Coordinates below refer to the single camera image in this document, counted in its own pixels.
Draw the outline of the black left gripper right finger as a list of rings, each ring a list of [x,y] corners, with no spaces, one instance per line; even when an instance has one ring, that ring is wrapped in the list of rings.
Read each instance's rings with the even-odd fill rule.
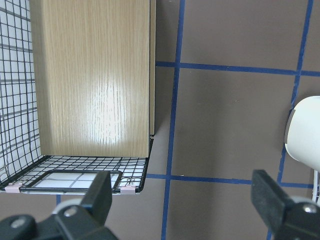
[[[251,181],[251,202],[275,240],[320,238],[320,206],[316,202],[289,196],[263,169],[255,169]]]

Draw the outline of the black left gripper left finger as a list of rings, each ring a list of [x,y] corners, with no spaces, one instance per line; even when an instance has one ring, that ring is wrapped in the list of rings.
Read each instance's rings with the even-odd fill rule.
[[[100,171],[79,203],[62,202],[45,220],[29,214],[0,222],[2,240],[116,240],[105,226],[112,205],[111,173]]]

